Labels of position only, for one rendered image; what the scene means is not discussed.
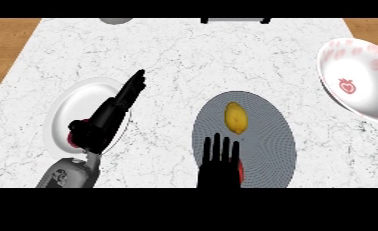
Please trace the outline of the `yellow lemon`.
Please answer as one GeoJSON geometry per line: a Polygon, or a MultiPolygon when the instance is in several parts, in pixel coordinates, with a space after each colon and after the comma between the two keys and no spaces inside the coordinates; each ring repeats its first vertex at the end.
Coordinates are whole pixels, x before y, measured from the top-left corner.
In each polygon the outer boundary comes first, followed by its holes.
{"type": "Polygon", "coordinates": [[[230,102],[225,106],[224,123],[228,130],[236,134],[240,134],[248,128],[246,111],[236,102],[230,102]]]}

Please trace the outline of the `grey round object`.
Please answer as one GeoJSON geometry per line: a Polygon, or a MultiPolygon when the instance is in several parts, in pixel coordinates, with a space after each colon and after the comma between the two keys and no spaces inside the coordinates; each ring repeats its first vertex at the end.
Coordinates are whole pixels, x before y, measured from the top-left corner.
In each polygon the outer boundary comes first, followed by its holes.
{"type": "Polygon", "coordinates": [[[119,25],[131,21],[132,18],[99,18],[100,21],[110,25],[119,25]]]}

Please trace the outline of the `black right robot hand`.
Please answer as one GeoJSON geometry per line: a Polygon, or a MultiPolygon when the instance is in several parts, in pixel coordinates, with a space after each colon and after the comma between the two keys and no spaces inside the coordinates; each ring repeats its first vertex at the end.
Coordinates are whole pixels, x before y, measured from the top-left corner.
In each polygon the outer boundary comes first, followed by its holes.
{"type": "Polygon", "coordinates": [[[203,141],[202,165],[197,173],[197,188],[239,189],[239,142],[227,137],[206,137],[203,141]]]}

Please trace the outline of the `white bowl with red print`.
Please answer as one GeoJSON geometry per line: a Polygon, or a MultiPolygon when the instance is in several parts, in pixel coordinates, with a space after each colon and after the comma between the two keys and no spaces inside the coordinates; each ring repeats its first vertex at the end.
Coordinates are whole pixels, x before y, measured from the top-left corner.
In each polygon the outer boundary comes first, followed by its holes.
{"type": "Polygon", "coordinates": [[[335,102],[378,122],[378,45],[355,38],[332,39],[319,50],[316,62],[335,102]]]}

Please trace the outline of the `grey oval placemat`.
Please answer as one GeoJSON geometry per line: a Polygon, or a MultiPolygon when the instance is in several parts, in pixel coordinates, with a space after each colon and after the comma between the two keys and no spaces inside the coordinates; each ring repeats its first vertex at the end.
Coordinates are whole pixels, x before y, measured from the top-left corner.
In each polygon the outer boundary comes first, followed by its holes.
{"type": "Polygon", "coordinates": [[[203,105],[193,123],[192,149],[196,165],[202,164],[203,140],[218,133],[239,142],[243,170],[242,188],[285,188],[290,182],[296,150],[292,131],[273,104],[245,91],[218,94],[203,105]],[[236,102],[248,116],[248,127],[236,135],[224,124],[224,110],[236,102]]]}

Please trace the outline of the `white round plate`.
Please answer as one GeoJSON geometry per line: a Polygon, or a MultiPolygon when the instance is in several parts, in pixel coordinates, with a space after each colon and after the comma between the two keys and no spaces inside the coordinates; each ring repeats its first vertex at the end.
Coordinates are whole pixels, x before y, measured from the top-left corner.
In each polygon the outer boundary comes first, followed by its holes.
{"type": "Polygon", "coordinates": [[[110,78],[90,78],[75,83],[57,97],[42,125],[42,142],[56,158],[85,159],[81,148],[67,143],[67,125],[73,120],[88,119],[100,104],[119,92],[122,84],[110,78]]]}

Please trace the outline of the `dark grey appliance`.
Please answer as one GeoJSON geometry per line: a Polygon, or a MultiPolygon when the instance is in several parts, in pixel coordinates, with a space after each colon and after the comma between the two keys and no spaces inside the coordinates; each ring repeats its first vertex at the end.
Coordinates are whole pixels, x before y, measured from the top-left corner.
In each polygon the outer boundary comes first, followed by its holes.
{"type": "Polygon", "coordinates": [[[199,21],[202,24],[211,22],[258,22],[259,24],[268,24],[271,18],[200,18],[199,21]]]}

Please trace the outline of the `red bell pepper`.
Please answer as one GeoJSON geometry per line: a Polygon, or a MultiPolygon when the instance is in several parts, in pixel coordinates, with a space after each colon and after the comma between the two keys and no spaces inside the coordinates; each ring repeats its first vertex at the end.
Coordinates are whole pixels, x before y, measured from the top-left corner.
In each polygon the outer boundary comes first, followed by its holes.
{"type": "Polygon", "coordinates": [[[239,162],[237,162],[237,171],[239,171],[239,184],[242,184],[242,182],[245,180],[245,171],[243,171],[243,164],[242,164],[240,159],[239,159],[239,162]]]}

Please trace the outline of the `red fruit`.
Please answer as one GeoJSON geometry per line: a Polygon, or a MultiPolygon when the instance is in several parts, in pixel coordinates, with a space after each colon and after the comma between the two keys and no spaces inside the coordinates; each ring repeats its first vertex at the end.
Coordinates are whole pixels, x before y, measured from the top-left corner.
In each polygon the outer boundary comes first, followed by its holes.
{"type": "MultiPolygon", "coordinates": [[[[82,119],[82,120],[79,120],[79,121],[84,122],[84,123],[87,123],[87,122],[88,122],[88,119],[82,119]]],[[[70,145],[70,147],[79,148],[79,147],[75,145],[75,143],[72,142],[72,133],[70,133],[70,131],[69,131],[69,133],[67,133],[66,141],[67,141],[67,144],[70,145]]]]}

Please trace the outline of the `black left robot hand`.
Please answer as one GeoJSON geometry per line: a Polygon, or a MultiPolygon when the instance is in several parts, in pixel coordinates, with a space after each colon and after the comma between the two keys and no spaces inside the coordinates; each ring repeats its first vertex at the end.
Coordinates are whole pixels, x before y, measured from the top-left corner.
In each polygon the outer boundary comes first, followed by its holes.
{"type": "Polygon", "coordinates": [[[87,152],[100,154],[109,146],[124,121],[125,113],[144,87],[144,70],[140,69],[125,82],[118,94],[100,104],[88,118],[88,122],[84,123],[79,120],[73,120],[69,123],[67,129],[72,133],[72,142],[87,152]]]}

